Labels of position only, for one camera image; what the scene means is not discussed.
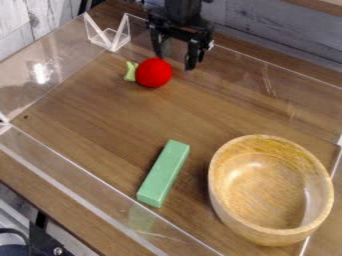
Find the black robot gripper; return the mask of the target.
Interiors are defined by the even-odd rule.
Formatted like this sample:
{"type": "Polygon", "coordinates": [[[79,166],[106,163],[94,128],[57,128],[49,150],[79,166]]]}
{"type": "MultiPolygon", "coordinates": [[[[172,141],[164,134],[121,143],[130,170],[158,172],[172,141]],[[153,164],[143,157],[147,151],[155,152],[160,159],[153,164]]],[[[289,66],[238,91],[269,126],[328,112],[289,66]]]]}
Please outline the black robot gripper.
{"type": "Polygon", "coordinates": [[[193,70],[204,60],[205,53],[214,47],[214,26],[202,17],[202,3],[214,0],[165,0],[162,7],[149,11],[149,28],[155,54],[160,58],[172,55],[172,39],[189,42],[185,69],[193,70]]]}

